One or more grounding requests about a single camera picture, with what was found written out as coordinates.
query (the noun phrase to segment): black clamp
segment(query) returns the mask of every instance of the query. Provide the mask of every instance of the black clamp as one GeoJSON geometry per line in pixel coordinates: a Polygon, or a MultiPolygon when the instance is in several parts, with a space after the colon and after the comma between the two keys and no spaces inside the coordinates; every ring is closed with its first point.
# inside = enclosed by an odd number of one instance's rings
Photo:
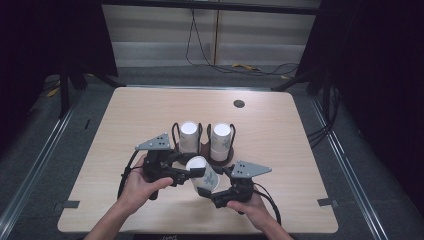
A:
{"type": "Polygon", "coordinates": [[[225,174],[230,178],[231,187],[228,190],[212,193],[204,188],[197,188],[199,196],[209,198],[215,204],[216,208],[226,207],[227,203],[232,200],[239,202],[248,202],[252,198],[255,183],[252,177],[270,172],[272,169],[245,162],[237,161],[230,167],[217,168],[214,170],[218,174],[225,174]]]}
{"type": "MultiPolygon", "coordinates": [[[[189,159],[198,156],[198,153],[180,153],[171,150],[168,134],[164,133],[135,147],[135,152],[128,162],[127,167],[125,167],[124,173],[121,175],[122,179],[118,190],[118,198],[124,190],[129,174],[134,169],[131,168],[131,165],[140,150],[148,150],[142,169],[143,174],[148,177],[149,182],[170,177],[173,180],[171,186],[176,187],[178,184],[183,185],[190,178],[203,177],[205,174],[206,168],[192,168],[190,171],[173,168],[172,164],[174,162],[187,162],[189,159]]],[[[149,199],[156,200],[157,197],[158,191],[154,192],[149,199]]]]}
{"type": "MultiPolygon", "coordinates": [[[[161,178],[170,177],[173,183],[172,187],[178,184],[183,185],[190,178],[203,177],[206,168],[192,168],[190,171],[173,168],[172,164],[176,161],[188,161],[195,156],[196,153],[180,153],[174,150],[149,150],[143,163],[143,173],[149,178],[149,182],[154,182],[161,178]]],[[[156,200],[158,191],[150,195],[150,200],[156,200]]]]}

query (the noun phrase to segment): round hole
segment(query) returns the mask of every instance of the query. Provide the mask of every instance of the round hole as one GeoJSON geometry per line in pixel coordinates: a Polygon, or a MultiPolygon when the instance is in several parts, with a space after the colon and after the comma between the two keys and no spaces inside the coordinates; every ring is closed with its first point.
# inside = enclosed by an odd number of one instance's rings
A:
{"type": "Polygon", "coordinates": [[[236,108],[243,108],[246,105],[242,100],[235,100],[233,104],[236,108]]]}

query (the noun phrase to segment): black curtain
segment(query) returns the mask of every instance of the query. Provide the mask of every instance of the black curtain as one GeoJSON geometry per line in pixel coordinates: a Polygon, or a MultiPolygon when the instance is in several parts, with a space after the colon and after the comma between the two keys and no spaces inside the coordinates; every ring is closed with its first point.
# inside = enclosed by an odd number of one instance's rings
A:
{"type": "Polygon", "coordinates": [[[62,64],[78,73],[117,76],[98,0],[2,1],[0,38],[2,147],[37,100],[46,77],[59,74],[62,64]]]}
{"type": "Polygon", "coordinates": [[[371,0],[334,81],[365,139],[424,215],[424,5],[371,0]]]}

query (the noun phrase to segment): finger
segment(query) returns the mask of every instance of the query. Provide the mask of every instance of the finger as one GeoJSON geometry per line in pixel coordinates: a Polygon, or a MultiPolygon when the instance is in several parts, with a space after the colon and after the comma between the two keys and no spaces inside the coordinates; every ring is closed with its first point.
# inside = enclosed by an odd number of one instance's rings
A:
{"type": "Polygon", "coordinates": [[[246,206],[238,201],[229,201],[227,207],[237,212],[245,212],[246,206]]]}
{"type": "Polygon", "coordinates": [[[138,162],[134,165],[134,167],[141,167],[144,163],[144,158],[147,156],[147,154],[141,155],[140,159],[138,159],[138,162]]]}
{"type": "Polygon", "coordinates": [[[151,187],[151,189],[153,190],[152,192],[154,192],[154,191],[157,191],[157,190],[159,190],[159,189],[164,189],[164,188],[168,187],[168,186],[169,186],[169,185],[171,185],[173,182],[174,182],[174,180],[173,180],[172,178],[170,178],[170,177],[167,177],[167,178],[161,178],[161,179],[158,179],[158,180],[157,180],[157,181],[155,181],[155,182],[152,182],[152,183],[150,184],[150,187],[151,187]]]}

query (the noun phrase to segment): black cable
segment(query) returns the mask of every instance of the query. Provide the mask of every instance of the black cable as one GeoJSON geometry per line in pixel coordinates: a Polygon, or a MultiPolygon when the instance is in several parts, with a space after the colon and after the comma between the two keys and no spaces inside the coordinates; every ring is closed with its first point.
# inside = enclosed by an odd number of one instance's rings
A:
{"type": "Polygon", "coordinates": [[[274,202],[274,199],[272,199],[271,194],[269,194],[269,192],[266,190],[264,186],[260,185],[259,183],[254,183],[254,184],[258,187],[261,187],[266,192],[266,194],[268,194],[269,198],[271,198],[271,200],[274,202]]]}
{"type": "Polygon", "coordinates": [[[276,220],[278,222],[278,224],[281,225],[281,215],[280,215],[280,211],[278,210],[277,205],[275,204],[275,202],[272,200],[272,198],[270,196],[267,196],[266,194],[263,194],[261,192],[259,192],[258,190],[253,190],[254,193],[259,194],[260,196],[264,197],[266,200],[268,200],[268,202],[271,204],[272,209],[274,209],[275,212],[275,217],[276,220]]]}
{"type": "Polygon", "coordinates": [[[138,151],[136,150],[133,153],[133,155],[131,156],[130,161],[128,162],[127,167],[125,167],[124,173],[121,174],[122,179],[121,179],[121,183],[119,184],[118,198],[121,196],[122,191],[124,191],[124,187],[125,187],[125,183],[127,182],[128,175],[130,175],[131,170],[132,170],[132,168],[131,168],[132,162],[134,161],[134,159],[137,156],[137,154],[138,154],[138,151]]]}
{"type": "Polygon", "coordinates": [[[138,169],[138,168],[143,168],[143,166],[133,167],[133,168],[131,168],[131,171],[134,170],[134,169],[138,169]]]}
{"type": "Polygon", "coordinates": [[[332,118],[330,119],[330,121],[327,123],[327,125],[325,125],[323,128],[319,129],[318,131],[315,131],[311,134],[308,134],[308,138],[312,137],[316,134],[318,134],[316,137],[314,137],[313,139],[309,139],[309,142],[312,143],[313,141],[317,140],[312,146],[311,149],[315,148],[324,138],[325,136],[327,136],[327,134],[331,131],[334,122],[336,121],[336,117],[337,117],[337,113],[338,113],[338,109],[339,109],[339,104],[340,104],[340,95],[339,93],[336,91],[336,88],[333,87],[333,104],[334,104],[334,113],[332,118]]]}
{"type": "Polygon", "coordinates": [[[246,71],[237,71],[237,70],[233,70],[233,69],[228,69],[225,67],[220,67],[220,66],[215,66],[209,63],[205,52],[203,51],[203,46],[202,46],[202,41],[200,40],[200,35],[199,35],[199,31],[197,29],[197,23],[196,23],[196,19],[194,17],[194,9],[191,9],[191,14],[192,14],[192,21],[191,21],[191,26],[190,26],[190,33],[189,33],[189,38],[188,38],[188,42],[187,42],[187,49],[186,49],[186,59],[187,62],[190,63],[193,66],[209,66],[212,69],[220,72],[220,73],[240,73],[240,74],[245,74],[245,75],[249,75],[249,76],[268,76],[268,75],[284,75],[284,74],[289,74],[293,71],[295,71],[298,67],[299,64],[298,63],[284,63],[284,64],[280,64],[279,66],[277,66],[276,69],[274,69],[274,71],[272,72],[262,72],[262,71],[258,71],[258,72],[246,72],[246,71]],[[199,46],[200,46],[200,50],[202,52],[203,58],[206,61],[207,64],[195,64],[192,63],[190,61],[190,59],[188,58],[188,53],[189,53],[189,49],[190,49],[190,42],[191,42],[191,35],[192,35],[192,31],[193,31],[193,26],[196,30],[196,34],[197,34],[197,39],[199,42],[199,46]],[[280,69],[283,66],[287,66],[287,65],[296,65],[293,69],[286,71],[286,72],[282,72],[282,73],[276,73],[278,71],[278,69],[280,69]]]}

